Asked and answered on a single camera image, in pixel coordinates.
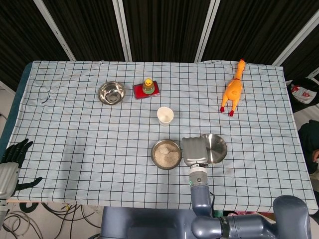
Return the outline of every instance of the white paper cup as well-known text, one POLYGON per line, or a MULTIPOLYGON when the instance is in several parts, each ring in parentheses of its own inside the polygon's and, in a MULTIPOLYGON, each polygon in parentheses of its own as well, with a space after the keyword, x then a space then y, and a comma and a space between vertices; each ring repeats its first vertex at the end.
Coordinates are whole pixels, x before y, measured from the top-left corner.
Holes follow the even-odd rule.
POLYGON ((160 125, 168 126, 174 118, 174 112, 168 107, 160 107, 158 109, 158 119, 160 125))

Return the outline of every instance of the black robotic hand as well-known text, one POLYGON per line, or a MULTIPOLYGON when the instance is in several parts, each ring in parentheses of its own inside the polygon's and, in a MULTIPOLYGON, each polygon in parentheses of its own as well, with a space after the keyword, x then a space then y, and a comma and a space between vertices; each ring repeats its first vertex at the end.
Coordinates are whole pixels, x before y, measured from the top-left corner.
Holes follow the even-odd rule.
MULTIPOLYGON (((6 149, 1 161, 0 161, 0 172, 4 171, 6 172, 7 177, 3 178, 3 180, 8 180, 8 185, 3 185, 4 187, 7 187, 7 192, 10 191, 10 186, 9 184, 12 184, 14 181, 16 182, 15 189, 13 193, 10 195, 12 196, 15 191, 23 190, 26 188, 31 188, 37 185, 42 178, 39 177, 35 179, 31 183, 22 183, 18 184, 18 175, 19 175, 19 169, 22 167, 22 164, 25 159, 25 155, 27 153, 27 150, 32 146, 33 142, 30 141, 28 142, 28 139, 25 139, 24 141, 18 143, 18 144, 13 144, 9 148, 6 149)), ((8 199, 8 195, 6 197, 3 197, 4 195, 1 195, 0 193, 0 199, 8 199)))

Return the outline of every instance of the bowl of powder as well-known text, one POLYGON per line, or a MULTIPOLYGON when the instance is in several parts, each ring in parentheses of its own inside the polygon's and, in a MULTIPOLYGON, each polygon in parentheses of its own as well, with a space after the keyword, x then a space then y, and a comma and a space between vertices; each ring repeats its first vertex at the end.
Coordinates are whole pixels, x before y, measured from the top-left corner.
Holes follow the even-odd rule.
POLYGON ((182 158, 181 148, 173 140, 163 139, 154 144, 151 158, 158 168, 170 170, 179 165, 182 158))

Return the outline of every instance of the table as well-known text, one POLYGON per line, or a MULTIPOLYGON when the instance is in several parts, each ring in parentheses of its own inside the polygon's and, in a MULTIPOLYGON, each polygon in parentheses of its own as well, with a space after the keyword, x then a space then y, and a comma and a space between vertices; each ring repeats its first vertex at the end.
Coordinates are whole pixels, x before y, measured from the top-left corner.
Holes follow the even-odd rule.
POLYGON ((181 145, 183 137, 215 133, 228 147, 222 163, 208 168, 216 210, 271 212, 272 201, 289 194, 314 213, 282 67, 246 64, 242 100, 229 117, 219 108, 236 68, 229 61, 34 61, 24 71, 0 144, 33 140, 19 179, 43 180, 14 199, 191 208, 189 168, 182 161, 173 170, 158 169, 151 147, 163 138, 181 145), (132 86, 145 77, 157 80, 160 96, 136 100, 132 86), (98 100, 106 81, 124 84, 122 103, 98 100), (162 106, 175 113, 168 127, 157 121, 162 106))

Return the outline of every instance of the stainless steel bowl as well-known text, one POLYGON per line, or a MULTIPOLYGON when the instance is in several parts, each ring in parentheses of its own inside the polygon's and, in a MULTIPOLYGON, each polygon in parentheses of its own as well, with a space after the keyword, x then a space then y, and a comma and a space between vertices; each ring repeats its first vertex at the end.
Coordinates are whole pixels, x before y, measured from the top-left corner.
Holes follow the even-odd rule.
POLYGON ((164 169, 164 170, 170 170, 170 169, 173 169, 175 167, 177 167, 181 161, 181 158, 182 158, 182 151, 181 151, 181 148, 178 144, 176 144, 173 140, 171 139, 163 139, 163 140, 160 140, 158 142, 156 142, 153 147, 152 147, 152 150, 151 150, 151 158, 152 158, 152 161, 153 163, 160 169, 164 169), (163 145, 163 144, 169 144, 171 145, 174 150, 177 149, 179 150, 179 152, 171 152, 171 153, 168 153, 168 154, 163 154, 163 157, 160 157, 160 158, 157 158, 156 157, 156 151, 158 150, 159 146, 163 145), (173 162, 171 164, 171 166, 166 166, 164 165, 163 163, 161 163, 162 160, 170 160, 172 159, 173 162))
POLYGON ((99 100, 107 105, 115 105, 125 96, 125 89, 121 83, 112 81, 101 85, 98 91, 99 100))
POLYGON ((206 142, 208 164, 220 163, 227 155, 226 142, 218 135, 208 133, 202 135, 206 142))

